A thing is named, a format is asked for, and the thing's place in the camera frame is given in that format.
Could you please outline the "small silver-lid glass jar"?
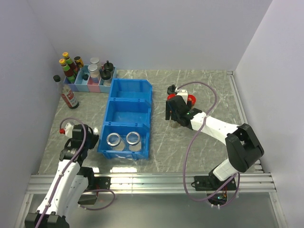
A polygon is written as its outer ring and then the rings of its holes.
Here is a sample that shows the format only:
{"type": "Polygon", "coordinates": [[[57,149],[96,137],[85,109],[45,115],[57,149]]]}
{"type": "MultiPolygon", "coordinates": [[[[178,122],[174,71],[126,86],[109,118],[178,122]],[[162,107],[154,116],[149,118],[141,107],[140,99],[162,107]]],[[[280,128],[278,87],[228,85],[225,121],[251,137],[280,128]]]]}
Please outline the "small silver-lid glass jar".
{"type": "Polygon", "coordinates": [[[106,142],[113,151],[123,151],[125,149],[125,142],[118,133],[110,133],[106,138],[106,142]]]}

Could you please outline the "large silver-lid glass jar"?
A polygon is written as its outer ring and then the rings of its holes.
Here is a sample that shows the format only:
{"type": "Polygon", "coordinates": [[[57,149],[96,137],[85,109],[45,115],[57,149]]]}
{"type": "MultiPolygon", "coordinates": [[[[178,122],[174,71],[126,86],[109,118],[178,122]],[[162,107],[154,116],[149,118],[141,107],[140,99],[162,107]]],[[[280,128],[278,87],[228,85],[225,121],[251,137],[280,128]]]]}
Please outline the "large silver-lid glass jar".
{"type": "Polygon", "coordinates": [[[126,142],[132,152],[138,152],[142,148],[141,136],[138,132],[129,132],[126,136],[126,142]]]}

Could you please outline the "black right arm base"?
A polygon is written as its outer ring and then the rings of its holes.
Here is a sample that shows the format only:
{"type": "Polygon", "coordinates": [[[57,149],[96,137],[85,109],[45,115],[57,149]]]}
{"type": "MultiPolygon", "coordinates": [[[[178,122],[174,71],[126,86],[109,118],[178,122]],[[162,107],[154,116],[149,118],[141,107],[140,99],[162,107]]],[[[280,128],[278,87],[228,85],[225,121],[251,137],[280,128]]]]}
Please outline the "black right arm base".
{"type": "Polygon", "coordinates": [[[195,191],[207,192],[207,203],[220,209],[238,196],[240,179],[236,175],[225,181],[219,181],[211,176],[195,176],[191,186],[195,191]]]}

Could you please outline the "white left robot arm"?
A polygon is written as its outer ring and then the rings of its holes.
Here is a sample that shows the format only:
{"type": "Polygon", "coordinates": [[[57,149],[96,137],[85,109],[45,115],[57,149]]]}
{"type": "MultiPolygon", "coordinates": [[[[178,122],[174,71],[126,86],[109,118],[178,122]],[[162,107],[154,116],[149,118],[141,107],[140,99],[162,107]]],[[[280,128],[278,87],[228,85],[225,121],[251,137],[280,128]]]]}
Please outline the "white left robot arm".
{"type": "Polygon", "coordinates": [[[69,137],[60,153],[55,177],[35,212],[28,213],[27,228],[68,228],[68,215],[78,206],[84,191],[95,187],[94,171],[84,167],[88,150],[93,149],[99,136],[86,124],[67,125],[60,133],[69,137]]]}

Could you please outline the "black knob-lid glass jar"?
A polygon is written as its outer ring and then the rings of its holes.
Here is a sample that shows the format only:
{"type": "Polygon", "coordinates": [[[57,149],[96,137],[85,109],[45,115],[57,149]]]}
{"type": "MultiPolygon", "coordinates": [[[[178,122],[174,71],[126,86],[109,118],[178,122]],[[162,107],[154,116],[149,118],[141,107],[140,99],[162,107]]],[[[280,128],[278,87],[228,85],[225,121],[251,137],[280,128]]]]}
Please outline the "black knob-lid glass jar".
{"type": "Polygon", "coordinates": [[[172,128],[179,128],[181,126],[177,121],[171,121],[170,125],[172,128]]]}

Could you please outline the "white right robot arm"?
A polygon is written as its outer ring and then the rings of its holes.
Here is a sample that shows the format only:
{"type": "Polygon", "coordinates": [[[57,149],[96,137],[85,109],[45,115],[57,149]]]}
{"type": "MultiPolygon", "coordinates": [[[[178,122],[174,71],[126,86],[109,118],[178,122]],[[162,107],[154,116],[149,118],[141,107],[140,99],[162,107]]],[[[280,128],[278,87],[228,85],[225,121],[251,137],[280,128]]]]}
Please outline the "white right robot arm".
{"type": "Polygon", "coordinates": [[[205,189],[219,190],[237,172],[246,172],[264,155],[264,149],[252,127],[235,125],[190,108],[181,95],[169,95],[166,101],[166,120],[172,120],[193,131],[205,133],[226,146],[228,158],[209,172],[205,189]]]}

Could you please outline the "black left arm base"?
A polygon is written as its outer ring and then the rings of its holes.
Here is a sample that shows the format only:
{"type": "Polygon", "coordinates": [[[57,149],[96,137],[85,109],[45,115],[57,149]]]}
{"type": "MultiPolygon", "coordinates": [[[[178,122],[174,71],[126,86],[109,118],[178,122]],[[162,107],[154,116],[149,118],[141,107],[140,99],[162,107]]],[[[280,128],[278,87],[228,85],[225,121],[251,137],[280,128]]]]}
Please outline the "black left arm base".
{"type": "Polygon", "coordinates": [[[97,202],[99,192],[92,192],[92,190],[109,190],[111,185],[111,178],[109,176],[94,177],[94,182],[89,185],[85,192],[81,195],[78,204],[80,205],[94,205],[97,202]]]}

